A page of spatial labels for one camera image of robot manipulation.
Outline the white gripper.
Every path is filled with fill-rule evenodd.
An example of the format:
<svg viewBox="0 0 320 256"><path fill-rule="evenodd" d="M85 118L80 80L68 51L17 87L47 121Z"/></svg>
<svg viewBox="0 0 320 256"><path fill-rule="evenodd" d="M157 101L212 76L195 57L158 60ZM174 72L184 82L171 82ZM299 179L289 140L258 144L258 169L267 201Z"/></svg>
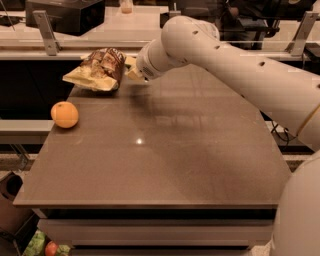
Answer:
<svg viewBox="0 0 320 256"><path fill-rule="evenodd" d="M137 66L137 69L130 69L126 75L129 79L134 81L153 80L163 75L151 63L149 58L149 45L144 46L138 53L137 58L127 56L125 60L126 66Z"/></svg>

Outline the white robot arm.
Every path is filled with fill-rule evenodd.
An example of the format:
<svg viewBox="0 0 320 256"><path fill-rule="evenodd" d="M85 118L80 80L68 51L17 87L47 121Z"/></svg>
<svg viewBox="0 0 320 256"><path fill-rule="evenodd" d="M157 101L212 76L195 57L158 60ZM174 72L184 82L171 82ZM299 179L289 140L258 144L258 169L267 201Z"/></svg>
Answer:
<svg viewBox="0 0 320 256"><path fill-rule="evenodd" d="M211 23L169 19L138 53L134 72L156 79L199 66L314 151L285 185L273 226L270 256L320 256L320 76L234 47Z"/></svg>

